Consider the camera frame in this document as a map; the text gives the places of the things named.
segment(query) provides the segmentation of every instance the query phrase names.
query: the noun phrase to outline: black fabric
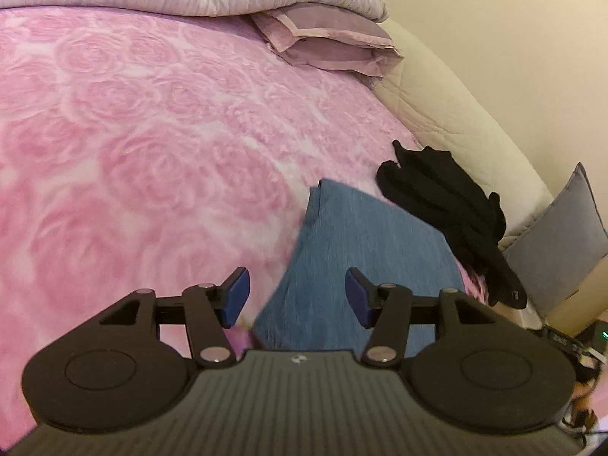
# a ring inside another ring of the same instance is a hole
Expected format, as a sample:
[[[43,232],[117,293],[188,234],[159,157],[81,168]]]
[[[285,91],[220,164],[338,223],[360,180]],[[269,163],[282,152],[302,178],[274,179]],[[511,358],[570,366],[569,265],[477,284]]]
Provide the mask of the black fabric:
[[[525,308],[524,286],[498,248],[507,229],[499,195],[486,197],[449,151],[393,147],[399,164],[385,161],[376,173],[382,194],[437,228],[465,269],[485,276],[490,305]]]

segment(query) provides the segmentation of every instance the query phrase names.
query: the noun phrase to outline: black electronic device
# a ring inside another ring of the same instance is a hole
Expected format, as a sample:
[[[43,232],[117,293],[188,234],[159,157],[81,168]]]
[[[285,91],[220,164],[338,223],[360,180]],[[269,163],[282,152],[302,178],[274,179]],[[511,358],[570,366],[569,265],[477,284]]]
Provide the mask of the black electronic device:
[[[416,297],[357,269],[348,302],[374,328],[349,351],[250,350],[222,327],[249,294],[237,269],[180,297],[137,290],[37,353],[22,389],[38,426],[10,456],[571,456],[558,422],[575,371],[566,356],[462,292]],[[191,359],[159,340],[184,323]],[[411,324],[436,341],[404,359]]]

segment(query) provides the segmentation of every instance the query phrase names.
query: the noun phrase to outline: pink floral bedsheet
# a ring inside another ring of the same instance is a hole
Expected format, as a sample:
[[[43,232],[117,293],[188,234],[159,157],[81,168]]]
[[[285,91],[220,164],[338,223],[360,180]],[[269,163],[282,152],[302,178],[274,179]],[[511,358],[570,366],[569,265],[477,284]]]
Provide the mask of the pink floral bedsheet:
[[[416,146],[355,78],[288,65],[240,17],[0,11],[0,446],[33,426],[28,358],[133,289],[247,266],[251,324],[308,187],[379,196],[394,138]]]

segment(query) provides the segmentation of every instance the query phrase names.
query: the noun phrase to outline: ribbed gray panel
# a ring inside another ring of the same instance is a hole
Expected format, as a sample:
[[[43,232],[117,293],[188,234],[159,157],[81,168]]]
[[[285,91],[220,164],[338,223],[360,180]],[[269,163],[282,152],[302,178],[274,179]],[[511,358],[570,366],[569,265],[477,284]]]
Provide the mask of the ribbed gray panel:
[[[143,426],[78,435],[42,426],[11,456],[570,456],[557,427],[498,437],[473,434],[422,409],[392,372],[346,352],[251,351],[230,370],[201,373],[188,395]]]

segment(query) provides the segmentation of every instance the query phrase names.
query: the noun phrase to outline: blue denim fabric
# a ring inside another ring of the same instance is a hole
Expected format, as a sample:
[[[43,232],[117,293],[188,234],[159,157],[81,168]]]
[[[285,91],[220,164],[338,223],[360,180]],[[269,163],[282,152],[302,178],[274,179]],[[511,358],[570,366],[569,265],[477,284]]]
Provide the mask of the blue denim fabric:
[[[410,213],[332,180],[310,189],[291,262],[253,332],[272,350],[353,350],[371,331],[359,325],[344,292],[350,267],[372,283],[399,283],[416,295],[464,289],[443,235]],[[435,339],[433,326],[410,328],[406,356]]]

